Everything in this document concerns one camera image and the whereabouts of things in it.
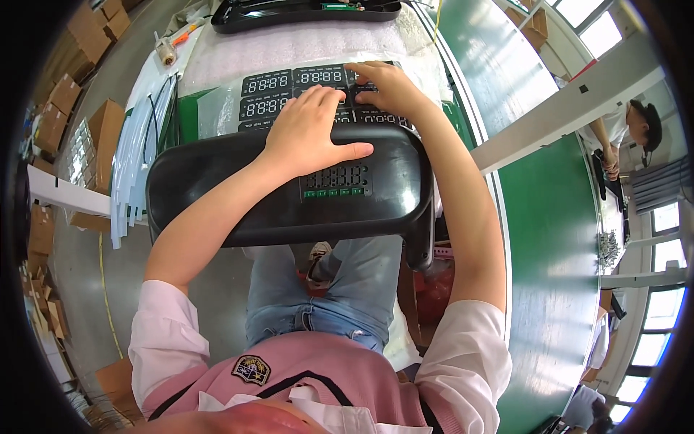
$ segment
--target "yellow cable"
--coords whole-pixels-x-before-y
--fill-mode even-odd
[[[108,316],[108,325],[111,326],[111,333],[113,334],[113,340],[116,342],[116,349],[118,350],[118,355],[123,358],[123,352],[121,351],[121,346],[118,345],[118,338],[116,337],[116,329],[113,328],[113,320],[111,319],[111,308],[108,307],[108,294],[106,294],[106,278],[103,275],[103,234],[99,232],[99,269],[101,270],[101,287],[103,288],[103,301],[106,303],[106,315]]]
[[[436,26],[434,26],[434,45],[436,45],[436,34],[439,30],[439,19],[441,18],[441,5],[443,0],[439,0],[439,7],[436,9]]]

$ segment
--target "hand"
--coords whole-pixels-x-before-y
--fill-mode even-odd
[[[406,117],[413,123],[421,110],[433,104],[398,67],[368,61],[347,63],[345,68],[359,74],[358,85],[371,81],[378,87],[378,92],[360,92],[356,96],[360,104],[373,104],[392,115]]]
[[[617,181],[619,178],[619,166],[615,165],[612,169],[607,171],[607,179],[610,181]]]
[[[617,157],[615,157],[612,150],[608,150],[602,153],[602,168],[608,172],[617,165]]]
[[[341,90],[316,85],[299,98],[288,100],[257,160],[269,161],[289,180],[345,160],[371,155],[373,145],[370,143],[337,146],[330,140],[337,104],[345,98]]]

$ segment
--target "black tray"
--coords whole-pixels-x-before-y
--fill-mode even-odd
[[[385,22],[397,18],[402,9],[400,2],[392,3],[392,0],[366,0],[362,3],[366,10],[324,10],[322,3],[332,2],[223,0],[214,12],[211,23],[217,33],[233,34],[279,24],[308,21]]]
[[[161,153],[146,186],[152,240],[191,203],[253,161],[268,131],[222,135]],[[434,244],[433,175],[419,139],[393,124],[336,124],[331,137],[336,144],[373,143],[373,154],[290,180],[251,208],[222,247],[398,234],[407,264],[426,269]],[[344,171],[348,180],[341,180]]]

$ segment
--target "woman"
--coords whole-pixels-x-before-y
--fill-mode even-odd
[[[495,206],[473,159],[444,113],[397,67],[347,64],[373,104],[415,125],[446,208],[455,252],[450,302],[414,383],[400,384],[388,340],[402,241],[338,243],[316,265],[329,281],[308,297],[287,246],[255,255],[246,319],[248,349],[209,368],[208,342],[187,298],[244,214],[287,181],[373,152],[335,146],[330,131],[345,94],[315,86],[282,109],[264,151],[175,218],[147,262],[128,355],[133,392],[150,422],[168,433],[493,433],[496,401],[509,382],[502,340],[506,281]]]

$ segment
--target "white shirt collar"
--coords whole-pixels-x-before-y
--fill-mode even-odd
[[[260,399],[252,395],[236,394],[222,404],[209,394],[200,392],[199,411],[222,411],[226,408]],[[289,392],[289,400],[330,434],[431,434],[428,426],[400,426],[374,423],[371,412],[365,407],[327,406],[318,400],[318,393],[311,386],[295,387]]]

